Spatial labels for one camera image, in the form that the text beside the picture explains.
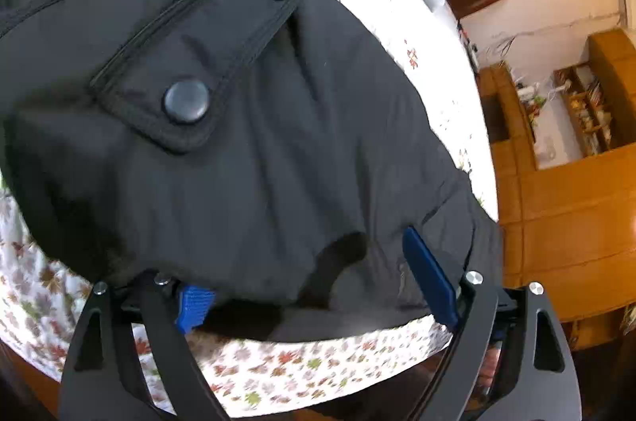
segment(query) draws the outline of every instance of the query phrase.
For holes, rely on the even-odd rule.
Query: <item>silver bolt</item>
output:
[[[170,282],[170,279],[170,276],[160,272],[155,276],[155,285],[159,285],[160,287],[166,286]]]
[[[104,283],[103,281],[98,281],[97,283],[95,283],[95,286],[93,287],[93,291],[96,296],[103,296],[104,294],[106,294],[107,290],[108,290],[108,285]]]
[[[530,289],[530,292],[532,292],[536,296],[540,296],[543,294],[543,285],[541,283],[533,281],[528,285],[528,288]]]
[[[483,283],[483,276],[476,270],[466,272],[466,281],[472,285],[481,285]]]

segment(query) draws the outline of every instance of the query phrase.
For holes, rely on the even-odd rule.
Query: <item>jacket pocket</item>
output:
[[[236,78],[265,48],[298,0],[176,0],[144,25],[91,79],[109,113],[174,152],[202,146]],[[178,121],[171,89],[195,82],[203,114]]]

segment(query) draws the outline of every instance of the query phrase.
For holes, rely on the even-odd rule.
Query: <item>white floral fabric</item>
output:
[[[475,79],[459,39],[422,0],[339,0],[382,42],[422,97],[431,128],[473,193],[497,219],[494,170]],[[91,284],[47,258],[9,190],[0,187],[0,339],[59,381]],[[143,326],[139,359],[155,403],[171,409]],[[286,411],[369,387],[450,340],[431,316],[360,337],[305,344],[229,340],[193,332],[188,342],[231,417]]]

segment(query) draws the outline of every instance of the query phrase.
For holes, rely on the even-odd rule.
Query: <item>black button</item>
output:
[[[210,91],[200,80],[173,83],[163,97],[165,113],[175,123],[199,121],[210,107]]]

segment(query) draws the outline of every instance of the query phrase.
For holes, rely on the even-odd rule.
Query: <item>black jacket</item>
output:
[[[0,64],[2,172],[89,280],[169,272],[270,340],[427,314],[409,225],[500,280],[497,226],[336,0],[0,0]]]

